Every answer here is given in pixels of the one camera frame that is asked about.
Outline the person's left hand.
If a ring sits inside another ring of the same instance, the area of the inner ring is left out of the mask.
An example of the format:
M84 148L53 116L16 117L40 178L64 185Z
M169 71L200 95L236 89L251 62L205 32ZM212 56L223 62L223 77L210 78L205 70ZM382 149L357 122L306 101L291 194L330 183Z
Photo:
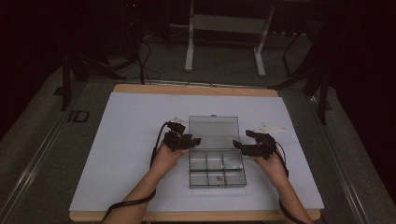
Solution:
M177 161L188 152L187 149L172 151L167 145L163 145L157 151L150 169L153 170L155 174L164 176L177 164Z

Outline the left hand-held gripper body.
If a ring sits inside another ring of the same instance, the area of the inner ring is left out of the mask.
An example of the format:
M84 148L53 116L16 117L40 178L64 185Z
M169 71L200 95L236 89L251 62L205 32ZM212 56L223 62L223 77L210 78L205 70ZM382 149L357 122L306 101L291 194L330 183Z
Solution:
M177 134L168 132L164 135L164 143L173 151L190 147L191 136L189 134Z

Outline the white table cover sheet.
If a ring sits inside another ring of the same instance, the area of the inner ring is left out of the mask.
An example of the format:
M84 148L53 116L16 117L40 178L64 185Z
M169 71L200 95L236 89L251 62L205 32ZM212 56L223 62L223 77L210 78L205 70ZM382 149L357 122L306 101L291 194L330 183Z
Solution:
M111 93L89 157L71 202L73 212L105 211L121 201L149 168L161 126L191 116L236 117L245 132L276 127L273 137L284 148L290 182L307 209L324 204L279 97ZM276 190L261 168L245 158L247 185L234 189L192 189L187 158L165 176L150 201L151 212L270 211L278 208Z

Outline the clear plastic compartment box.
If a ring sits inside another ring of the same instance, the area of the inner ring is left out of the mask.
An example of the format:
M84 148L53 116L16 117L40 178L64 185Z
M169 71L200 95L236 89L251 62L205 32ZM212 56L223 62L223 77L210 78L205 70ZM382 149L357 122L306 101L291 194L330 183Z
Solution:
M191 189L244 188L247 184L241 151L233 146L240 141L238 117L190 116L189 133L201 139L190 149Z

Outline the white metal stand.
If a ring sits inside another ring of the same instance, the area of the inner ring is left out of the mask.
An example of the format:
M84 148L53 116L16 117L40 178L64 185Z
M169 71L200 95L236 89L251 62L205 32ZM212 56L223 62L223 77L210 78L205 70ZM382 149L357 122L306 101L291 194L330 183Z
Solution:
M262 58L262 50L266 37L269 34L269 28L275 11L276 7L270 6L265 19L196 14L194 12L194 0L190 0L189 39L184 70L190 72L193 68L195 30L243 33L261 36L259 43L253 48L253 55L258 76L265 77L266 72Z

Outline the person's right hand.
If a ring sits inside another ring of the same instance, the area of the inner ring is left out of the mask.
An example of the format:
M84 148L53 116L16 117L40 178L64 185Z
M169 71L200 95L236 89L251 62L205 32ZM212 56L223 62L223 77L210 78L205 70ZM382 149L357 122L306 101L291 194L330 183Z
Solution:
M283 161L276 153L273 153L267 160L261 157L252 157L252 159L262 168L276 189L287 186L289 179L287 177Z

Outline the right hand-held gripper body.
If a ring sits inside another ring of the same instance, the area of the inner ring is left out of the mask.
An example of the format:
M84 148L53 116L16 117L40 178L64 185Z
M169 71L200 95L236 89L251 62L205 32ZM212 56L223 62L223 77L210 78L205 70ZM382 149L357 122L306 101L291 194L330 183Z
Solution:
M268 160L276 151L276 140L269 133L265 133L263 139L254 140L256 143L254 145L248 145L248 150L241 150L243 155L262 157Z

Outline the black tripod stand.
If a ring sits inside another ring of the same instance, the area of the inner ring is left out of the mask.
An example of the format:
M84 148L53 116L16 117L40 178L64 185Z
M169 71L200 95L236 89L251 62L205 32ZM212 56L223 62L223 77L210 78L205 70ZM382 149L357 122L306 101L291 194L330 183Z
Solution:
M329 23L327 21L307 21L305 23L305 30L312 45L302 63L290 73L286 53L297 39L297 37L294 37L282 55L283 63L290 78L279 84L269 86L270 90L283 90L306 78L307 81L303 87L303 93L305 96L313 97L319 91L318 118L323 125L327 124L325 111L330 79L330 61L325 58L326 50L323 48L323 44L329 37L327 33L328 28Z
M127 56L121 63L107 65L94 60L80 51L67 51L63 56L62 62L62 86L60 87L60 95L63 97L63 103L61 110L65 111L71 103L71 75L74 75L78 81L87 82L90 78L89 69L93 69L99 74L111 79L124 79L124 77L117 74L117 71L132 65L136 61L136 56Z

